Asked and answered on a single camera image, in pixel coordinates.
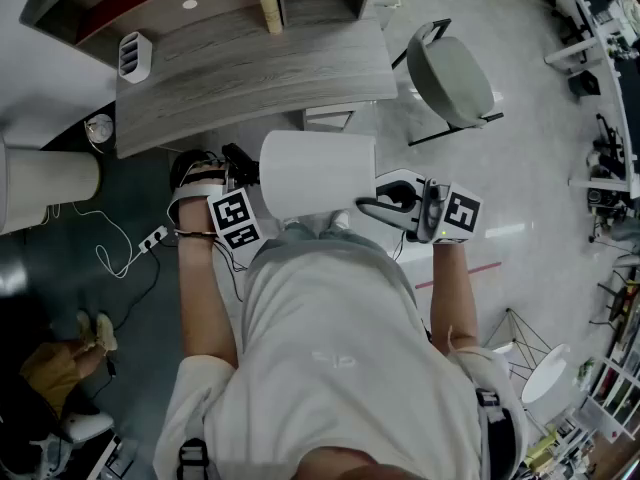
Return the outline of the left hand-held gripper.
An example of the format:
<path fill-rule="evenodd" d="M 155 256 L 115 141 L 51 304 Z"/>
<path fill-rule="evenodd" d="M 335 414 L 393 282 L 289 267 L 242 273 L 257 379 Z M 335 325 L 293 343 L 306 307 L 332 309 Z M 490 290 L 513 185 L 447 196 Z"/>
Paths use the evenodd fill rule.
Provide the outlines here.
<path fill-rule="evenodd" d="M 259 163 L 235 143 L 222 147 L 222 184 L 207 198 L 218 238 L 231 251 L 261 239 L 247 188 L 259 184 Z"/>

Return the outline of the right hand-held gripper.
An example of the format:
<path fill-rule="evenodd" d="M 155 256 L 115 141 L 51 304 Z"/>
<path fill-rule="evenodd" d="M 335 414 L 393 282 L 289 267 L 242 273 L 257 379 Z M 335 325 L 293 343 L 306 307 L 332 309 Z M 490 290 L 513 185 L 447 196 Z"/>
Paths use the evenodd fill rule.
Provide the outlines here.
<path fill-rule="evenodd" d="M 481 198 L 457 183 L 440 183 L 408 169 L 378 176 L 376 199 L 356 200 L 363 214 L 424 244 L 463 243 L 472 238 L 481 205 Z"/>

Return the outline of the person's left forearm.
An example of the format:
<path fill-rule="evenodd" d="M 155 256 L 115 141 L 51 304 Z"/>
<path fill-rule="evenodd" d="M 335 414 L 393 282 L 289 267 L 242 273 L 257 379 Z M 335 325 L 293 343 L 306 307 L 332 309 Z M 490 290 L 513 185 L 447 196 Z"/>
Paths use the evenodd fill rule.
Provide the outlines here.
<path fill-rule="evenodd" d="M 213 266 L 213 245 L 201 237 L 178 243 L 181 328 L 187 357 L 211 356 L 238 367 L 234 332 Z"/>

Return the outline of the person's right forearm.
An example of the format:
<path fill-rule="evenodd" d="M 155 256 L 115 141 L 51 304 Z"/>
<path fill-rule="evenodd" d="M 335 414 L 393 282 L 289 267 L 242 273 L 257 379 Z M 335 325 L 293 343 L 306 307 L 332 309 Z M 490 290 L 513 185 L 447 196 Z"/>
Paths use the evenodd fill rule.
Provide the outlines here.
<path fill-rule="evenodd" d="M 430 325 L 432 343 L 443 355 L 478 344 L 476 305 L 462 244 L 434 246 Z"/>

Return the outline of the wooden desk with shelves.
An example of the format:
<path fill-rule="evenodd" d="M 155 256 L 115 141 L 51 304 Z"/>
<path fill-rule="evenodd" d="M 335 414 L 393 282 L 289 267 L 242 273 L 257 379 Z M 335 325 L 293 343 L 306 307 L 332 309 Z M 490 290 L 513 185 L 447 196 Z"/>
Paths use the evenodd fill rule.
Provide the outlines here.
<path fill-rule="evenodd" d="M 117 73 L 123 37 L 152 43 L 145 80 L 118 74 L 121 158 L 249 119 L 396 96 L 373 0 L 279 3 L 279 35 L 259 0 L 26 0 L 20 20 Z"/>

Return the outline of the white desk organizer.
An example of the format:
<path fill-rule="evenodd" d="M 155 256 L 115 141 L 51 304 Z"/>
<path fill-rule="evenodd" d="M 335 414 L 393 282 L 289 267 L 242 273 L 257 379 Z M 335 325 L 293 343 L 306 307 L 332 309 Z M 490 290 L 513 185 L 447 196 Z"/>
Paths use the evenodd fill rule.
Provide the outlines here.
<path fill-rule="evenodd" d="M 122 38 L 118 49 L 118 74 L 129 83 L 145 80 L 151 71 L 152 43 L 140 32 Z"/>

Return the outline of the person's left hand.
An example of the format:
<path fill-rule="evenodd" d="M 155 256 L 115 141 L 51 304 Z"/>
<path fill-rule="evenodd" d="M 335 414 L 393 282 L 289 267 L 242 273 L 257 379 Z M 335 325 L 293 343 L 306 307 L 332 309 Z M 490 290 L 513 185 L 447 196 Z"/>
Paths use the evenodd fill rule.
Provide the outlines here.
<path fill-rule="evenodd" d="M 181 153 L 170 171 L 172 197 L 167 215 L 182 232 L 214 232 L 208 198 L 221 196 L 226 185 L 226 167 L 208 153 Z"/>

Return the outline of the white power strip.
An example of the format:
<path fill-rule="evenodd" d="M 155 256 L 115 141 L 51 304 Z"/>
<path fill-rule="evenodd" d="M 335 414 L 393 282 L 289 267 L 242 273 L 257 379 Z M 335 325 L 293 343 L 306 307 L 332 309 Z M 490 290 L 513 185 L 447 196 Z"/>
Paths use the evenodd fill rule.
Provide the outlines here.
<path fill-rule="evenodd" d="M 139 244 L 139 250 L 141 254 L 146 254 L 151 251 L 156 245 L 161 243 L 168 234 L 166 226 L 161 225 L 156 228 L 150 235 L 143 239 Z"/>

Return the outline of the person's white shirt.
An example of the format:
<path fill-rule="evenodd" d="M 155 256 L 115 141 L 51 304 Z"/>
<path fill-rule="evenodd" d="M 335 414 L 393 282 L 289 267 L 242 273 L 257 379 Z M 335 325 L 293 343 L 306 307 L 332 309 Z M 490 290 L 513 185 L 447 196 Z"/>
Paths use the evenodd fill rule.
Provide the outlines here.
<path fill-rule="evenodd" d="M 321 448 L 360 452 L 425 480 L 481 480 L 477 388 L 527 422 L 502 358 L 430 342 L 403 272 L 353 254 L 313 253 L 250 270 L 238 367 L 180 364 L 154 469 L 202 439 L 210 480 L 292 480 Z"/>

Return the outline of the grey padded chair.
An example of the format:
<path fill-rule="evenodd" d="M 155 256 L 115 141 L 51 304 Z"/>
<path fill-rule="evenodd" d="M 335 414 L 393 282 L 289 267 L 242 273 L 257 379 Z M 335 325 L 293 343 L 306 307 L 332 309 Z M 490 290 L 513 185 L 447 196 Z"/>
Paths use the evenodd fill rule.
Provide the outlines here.
<path fill-rule="evenodd" d="M 450 24 L 447 18 L 422 25 L 391 64 L 393 68 L 407 64 L 418 95 L 448 126 L 411 141 L 411 147 L 504 117 L 494 110 L 491 85 L 472 53 L 459 39 L 445 34 Z"/>

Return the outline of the round white table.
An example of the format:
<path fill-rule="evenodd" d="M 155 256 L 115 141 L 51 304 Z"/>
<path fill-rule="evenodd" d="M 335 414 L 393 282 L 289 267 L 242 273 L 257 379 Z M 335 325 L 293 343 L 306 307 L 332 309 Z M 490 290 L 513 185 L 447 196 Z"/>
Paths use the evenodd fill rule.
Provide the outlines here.
<path fill-rule="evenodd" d="M 568 344 L 560 344 L 533 369 L 521 393 L 523 404 L 531 404 L 542 398 L 556 384 L 567 367 L 566 356 L 569 352 Z"/>

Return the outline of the black office chair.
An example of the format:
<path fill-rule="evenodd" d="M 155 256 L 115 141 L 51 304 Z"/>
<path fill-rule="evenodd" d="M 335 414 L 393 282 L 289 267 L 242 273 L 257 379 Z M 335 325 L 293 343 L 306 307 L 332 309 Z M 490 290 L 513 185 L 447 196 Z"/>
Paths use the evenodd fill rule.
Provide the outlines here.
<path fill-rule="evenodd" d="M 587 63 L 588 58 L 586 51 L 596 44 L 596 39 L 580 6 L 577 6 L 577 11 L 578 21 L 576 21 L 570 13 L 561 10 L 558 5 L 553 7 L 551 15 L 562 21 L 568 30 L 568 34 L 561 38 L 563 49 L 549 54 L 544 58 L 544 62 L 547 65 L 554 64 L 568 57 L 577 57 L 579 63 L 582 65 Z"/>
<path fill-rule="evenodd" d="M 609 164 L 618 170 L 624 170 L 624 151 L 622 139 L 616 129 L 609 126 L 606 118 L 601 114 L 596 114 L 599 129 L 602 134 L 593 142 L 594 148 L 601 154 L 600 159 L 605 159 Z"/>

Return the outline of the black box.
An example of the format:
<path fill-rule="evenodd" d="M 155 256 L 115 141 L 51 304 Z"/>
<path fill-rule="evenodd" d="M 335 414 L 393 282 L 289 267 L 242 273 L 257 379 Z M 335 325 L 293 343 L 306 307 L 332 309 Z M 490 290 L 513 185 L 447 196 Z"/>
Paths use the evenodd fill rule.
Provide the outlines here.
<path fill-rule="evenodd" d="M 568 86 L 571 93 L 577 98 L 601 95 L 597 77 L 588 70 L 569 77 Z"/>

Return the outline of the white office chair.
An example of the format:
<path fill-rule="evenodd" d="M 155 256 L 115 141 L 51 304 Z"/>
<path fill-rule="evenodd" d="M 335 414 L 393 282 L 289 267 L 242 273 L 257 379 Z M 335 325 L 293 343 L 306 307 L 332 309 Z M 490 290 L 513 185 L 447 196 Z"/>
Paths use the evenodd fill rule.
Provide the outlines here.
<path fill-rule="evenodd" d="M 40 460 L 33 480 L 99 480 L 102 469 L 120 444 L 113 418 L 105 412 L 70 413 L 61 427 L 35 441 Z"/>

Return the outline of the long white workbench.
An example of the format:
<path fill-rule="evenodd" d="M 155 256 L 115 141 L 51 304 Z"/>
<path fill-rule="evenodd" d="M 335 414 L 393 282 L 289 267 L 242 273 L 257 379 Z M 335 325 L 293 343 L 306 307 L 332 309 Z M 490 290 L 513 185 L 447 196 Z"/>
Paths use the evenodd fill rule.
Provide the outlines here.
<path fill-rule="evenodd" d="M 567 46 L 545 56 L 544 62 L 547 65 L 553 65 L 560 60 L 567 59 L 572 55 L 577 55 L 578 53 L 584 53 L 589 50 L 594 52 L 596 57 L 591 63 L 585 63 L 584 67 L 587 65 L 603 65 L 604 73 L 610 80 L 611 89 L 608 94 L 603 96 L 603 98 L 612 110 L 612 118 L 609 124 L 619 133 L 624 152 L 623 164 L 625 174 L 622 180 L 601 177 L 595 177 L 587 180 L 570 177 L 568 179 L 568 185 L 585 189 L 599 189 L 628 193 L 631 199 L 636 199 L 640 197 L 640 174 L 635 170 L 637 155 L 633 152 L 631 133 L 629 131 L 623 93 L 620 85 L 622 74 L 615 67 L 614 59 L 608 52 L 609 44 L 607 43 L 607 40 L 612 38 L 614 33 L 622 31 L 622 26 L 616 19 L 610 21 L 609 24 L 599 24 L 591 12 L 591 4 L 588 1 L 573 1 L 576 3 L 578 10 L 584 15 L 583 23 L 588 26 L 590 36 L 587 39 L 580 40 L 575 45 Z"/>

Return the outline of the white shelf unit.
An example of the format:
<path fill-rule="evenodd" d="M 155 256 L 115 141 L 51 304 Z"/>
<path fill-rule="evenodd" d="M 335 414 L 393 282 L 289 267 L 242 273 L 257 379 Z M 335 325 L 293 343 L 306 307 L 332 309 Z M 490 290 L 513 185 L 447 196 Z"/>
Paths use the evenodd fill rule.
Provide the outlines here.
<path fill-rule="evenodd" d="M 583 404 L 610 443 L 640 438 L 640 286 L 629 295 L 610 351 L 594 360 L 595 379 Z"/>

